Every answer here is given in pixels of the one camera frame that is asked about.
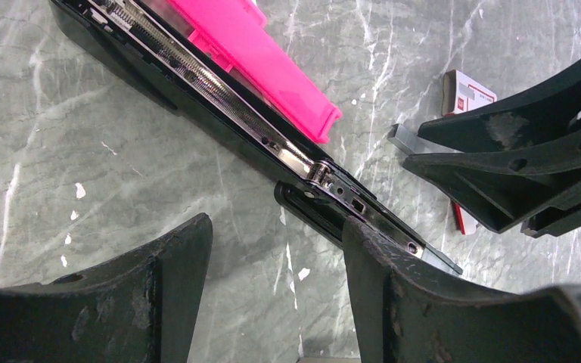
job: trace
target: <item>marble surface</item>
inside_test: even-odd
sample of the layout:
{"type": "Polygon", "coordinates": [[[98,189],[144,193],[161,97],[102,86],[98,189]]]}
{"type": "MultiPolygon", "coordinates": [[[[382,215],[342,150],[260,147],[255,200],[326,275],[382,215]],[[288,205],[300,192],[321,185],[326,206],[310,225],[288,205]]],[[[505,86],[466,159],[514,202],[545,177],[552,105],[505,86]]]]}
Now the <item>marble surface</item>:
{"type": "MultiPolygon", "coordinates": [[[[462,236],[448,198],[386,141],[394,123],[438,117],[447,70],[504,97],[579,59],[581,0],[258,5],[344,112],[325,150],[465,278],[517,293],[581,283],[581,229],[462,236]]],[[[206,212],[216,233],[190,361],[359,356],[341,251],[272,188],[70,42],[46,0],[0,0],[0,287],[87,268],[206,212]]]]}

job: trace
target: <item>small cardboard box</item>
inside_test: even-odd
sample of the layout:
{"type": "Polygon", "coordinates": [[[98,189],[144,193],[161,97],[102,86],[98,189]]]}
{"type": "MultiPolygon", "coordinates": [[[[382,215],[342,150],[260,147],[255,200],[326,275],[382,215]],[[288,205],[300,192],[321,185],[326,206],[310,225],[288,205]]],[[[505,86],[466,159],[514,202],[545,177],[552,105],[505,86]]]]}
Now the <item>small cardboard box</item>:
{"type": "MultiPolygon", "coordinates": [[[[459,70],[450,70],[443,78],[442,115],[450,116],[492,104],[498,96],[487,87],[475,82],[471,77],[459,70]]],[[[473,234],[477,230],[478,222],[455,202],[453,212],[462,234],[473,234]]]]}
{"type": "Polygon", "coordinates": [[[442,116],[475,110],[498,100],[495,93],[459,70],[445,73],[442,82],[442,116]]]}

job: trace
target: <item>scuff mark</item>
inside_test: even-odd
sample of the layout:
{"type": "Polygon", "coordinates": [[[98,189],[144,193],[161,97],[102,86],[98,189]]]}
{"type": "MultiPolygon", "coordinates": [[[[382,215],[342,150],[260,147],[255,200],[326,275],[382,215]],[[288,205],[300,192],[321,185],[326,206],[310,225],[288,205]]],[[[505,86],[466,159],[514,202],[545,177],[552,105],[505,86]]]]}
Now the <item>scuff mark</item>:
{"type": "Polygon", "coordinates": [[[114,298],[108,296],[105,299],[97,296],[97,321],[105,323],[114,310],[114,298]]]}
{"type": "Polygon", "coordinates": [[[426,318],[427,315],[429,314],[429,310],[430,310],[430,303],[426,302],[424,305],[422,305],[422,316],[424,316],[426,318]]]}
{"type": "Polygon", "coordinates": [[[132,318],[132,325],[139,329],[146,330],[150,326],[151,303],[148,296],[150,289],[136,287],[132,290],[132,310],[135,316],[132,318]]]}
{"type": "Polygon", "coordinates": [[[442,345],[440,332],[437,330],[433,333],[433,345],[435,347],[435,361],[437,363],[451,363],[453,361],[451,353],[442,345]]]}
{"type": "Polygon", "coordinates": [[[404,299],[406,297],[406,289],[404,288],[404,286],[402,286],[402,284],[398,283],[397,281],[395,281],[393,283],[395,292],[397,293],[397,296],[399,296],[400,298],[404,299]]]}
{"type": "Polygon", "coordinates": [[[79,341],[79,338],[85,332],[85,326],[88,324],[88,319],[90,319],[90,311],[88,310],[88,306],[85,306],[79,312],[79,315],[76,317],[76,321],[74,322],[74,327],[72,328],[72,333],[70,336],[72,340],[75,342],[79,341]]]}
{"type": "Polygon", "coordinates": [[[115,347],[117,345],[117,340],[114,339],[114,335],[108,340],[106,347],[104,348],[104,356],[110,357],[112,354],[115,353],[115,347]]]}
{"type": "Polygon", "coordinates": [[[390,316],[391,316],[391,321],[393,321],[393,332],[399,338],[403,337],[404,330],[402,329],[402,325],[399,323],[399,316],[397,314],[397,307],[395,305],[391,306],[390,316]]]}
{"type": "Polygon", "coordinates": [[[310,268],[302,268],[302,271],[300,271],[300,273],[297,274],[297,277],[300,278],[300,281],[303,281],[303,279],[305,279],[309,274],[310,268]]]}
{"type": "Polygon", "coordinates": [[[83,184],[74,183],[74,186],[76,187],[76,199],[85,197],[85,188],[83,187],[83,184]]]}

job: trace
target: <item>pink plastic case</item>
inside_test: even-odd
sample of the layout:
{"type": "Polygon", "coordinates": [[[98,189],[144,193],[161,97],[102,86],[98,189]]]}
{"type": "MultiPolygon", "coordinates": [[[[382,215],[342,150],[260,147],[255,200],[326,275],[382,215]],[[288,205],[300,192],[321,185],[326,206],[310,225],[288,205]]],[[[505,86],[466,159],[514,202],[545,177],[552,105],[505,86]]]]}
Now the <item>pink plastic case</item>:
{"type": "Polygon", "coordinates": [[[264,31],[251,0],[167,0],[193,28],[188,37],[227,72],[235,69],[295,127],[325,144],[341,111],[264,31]]]}

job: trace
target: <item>metal bar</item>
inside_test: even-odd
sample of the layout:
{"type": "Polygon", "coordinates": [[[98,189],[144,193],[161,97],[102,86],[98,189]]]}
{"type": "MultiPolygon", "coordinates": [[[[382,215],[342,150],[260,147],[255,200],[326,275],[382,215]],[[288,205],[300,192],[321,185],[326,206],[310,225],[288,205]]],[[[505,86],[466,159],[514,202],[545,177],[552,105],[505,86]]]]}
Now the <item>metal bar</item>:
{"type": "MultiPolygon", "coordinates": [[[[126,71],[126,78],[130,75],[130,78],[146,79],[152,89],[148,93],[155,96],[157,90],[156,98],[174,105],[175,112],[188,112],[190,98],[206,108],[212,117],[208,117],[207,111],[203,116],[198,115],[205,129],[211,135],[221,130],[218,139],[232,146],[245,160],[264,169],[273,181],[283,183],[281,188],[288,188],[284,195],[302,200],[313,214],[319,211],[323,218],[317,220],[307,216],[303,209],[294,210],[301,219],[311,220],[314,227],[318,223],[320,232],[333,231],[327,236],[331,240],[341,241],[344,219],[355,216],[390,235],[401,248],[415,256],[422,257],[424,251],[432,250],[364,185],[263,99],[164,22],[152,8],[133,0],[51,1],[59,9],[55,11],[57,21],[69,37],[81,40],[84,48],[92,46],[78,37],[74,26],[68,29],[71,21],[88,24],[91,36],[96,34],[93,37],[99,48],[119,49],[113,57],[107,51],[108,56],[102,60],[114,68],[119,65],[114,64],[115,58],[123,57],[122,61],[130,63],[126,68],[132,68],[126,71]]],[[[441,253],[435,251],[431,256],[437,265],[461,273],[441,253]]]]}
{"type": "Polygon", "coordinates": [[[458,152],[450,147],[419,138],[417,133],[409,130],[401,123],[395,125],[394,131],[388,140],[406,155],[458,152]]]}

